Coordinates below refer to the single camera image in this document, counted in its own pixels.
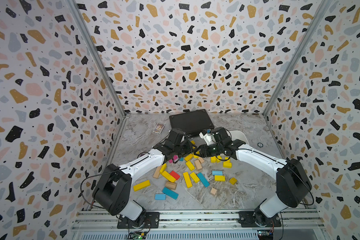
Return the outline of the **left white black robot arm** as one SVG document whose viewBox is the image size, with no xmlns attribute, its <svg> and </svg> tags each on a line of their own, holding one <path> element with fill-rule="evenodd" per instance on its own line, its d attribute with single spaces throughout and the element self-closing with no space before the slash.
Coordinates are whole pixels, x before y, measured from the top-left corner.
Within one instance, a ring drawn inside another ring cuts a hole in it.
<svg viewBox="0 0 360 240">
<path fill-rule="evenodd" d="M 120 215 L 140 225 L 146 218 L 146 210 L 130 200 L 132 184 L 174 156 L 186 157 L 195 149 L 196 145 L 183 131 L 171 130 L 166 139 L 154 145 L 136 160 L 121 166 L 108 165 L 97 182 L 92 196 L 112 216 Z"/>
</svg>

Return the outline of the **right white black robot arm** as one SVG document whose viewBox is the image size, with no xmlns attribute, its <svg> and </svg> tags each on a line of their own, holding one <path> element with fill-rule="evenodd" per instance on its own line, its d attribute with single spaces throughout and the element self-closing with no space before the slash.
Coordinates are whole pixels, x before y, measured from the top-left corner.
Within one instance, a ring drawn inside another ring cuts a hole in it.
<svg viewBox="0 0 360 240">
<path fill-rule="evenodd" d="M 264 200 L 254 211 L 261 225 L 287 208 L 296 208 L 311 193 L 312 185 L 305 170 L 296 159 L 284 160 L 263 153 L 247 143 L 240 131 L 223 127 L 202 130 L 199 137 L 205 141 L 195 154 L 202 158 L 224 155 L 229 160 L 247 163 L 276 180 L 276 192 Z"/>
</svg>

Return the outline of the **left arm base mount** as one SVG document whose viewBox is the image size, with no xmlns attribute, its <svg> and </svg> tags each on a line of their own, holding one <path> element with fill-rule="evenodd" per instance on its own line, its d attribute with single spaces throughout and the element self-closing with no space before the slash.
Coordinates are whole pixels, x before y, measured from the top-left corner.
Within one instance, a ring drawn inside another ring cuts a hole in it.
<svg viewBox="0 0 360 240">
<path fill-rule="evenodd" d="M 123 215 L 119 217 L 117 229 L 157 229 L 159 227 L 160 212 L 142 212 L 136 219 L 131 220 Z"/>
</svg>

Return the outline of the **yellow slanted block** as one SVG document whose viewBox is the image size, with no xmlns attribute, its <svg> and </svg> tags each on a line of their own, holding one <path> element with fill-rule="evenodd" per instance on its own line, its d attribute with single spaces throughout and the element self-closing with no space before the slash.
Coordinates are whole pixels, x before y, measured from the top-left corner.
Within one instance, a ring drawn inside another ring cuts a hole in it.
<svg viewBox="0 0 360 240">
<path fill-rule="evenodd" d="M 174 183 L 176 181 L 176 178 L 174 178 L 172 175 L 170 175 L 167 171 L 163 171 L 162 176 L 171 183 Z"/>
</svg>

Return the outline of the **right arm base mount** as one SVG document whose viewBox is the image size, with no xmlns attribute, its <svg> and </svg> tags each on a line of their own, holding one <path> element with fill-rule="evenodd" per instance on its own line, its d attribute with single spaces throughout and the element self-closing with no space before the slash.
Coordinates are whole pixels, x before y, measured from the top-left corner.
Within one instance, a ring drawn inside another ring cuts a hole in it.
<svg viewBox="0 0 360 240">
<path fill-rule="evenodd" d="M 238 222 L 242 228 L 270 228 L 282 226 L 278 215 L 268 218 L 262 212 L 256 211 L 240 211 Z"/>
</svg>

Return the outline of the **white plastic bin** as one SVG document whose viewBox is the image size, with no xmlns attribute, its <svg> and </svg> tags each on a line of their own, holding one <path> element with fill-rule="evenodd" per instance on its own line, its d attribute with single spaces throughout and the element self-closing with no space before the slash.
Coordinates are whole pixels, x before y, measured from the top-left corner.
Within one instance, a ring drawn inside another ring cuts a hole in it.
<svg viewBox="0 0 360 240">
<path fill-rule="evenodd" d="M 249 144 L 249 141 L 248 141 L 246 135 L 241 131 L 238 131 L 238 130 L 230 131 L 230 135 L 231 135 L 232 141 L 241 140 L 241 141 L 245 142 L 246 144 Z"/>
</svg>

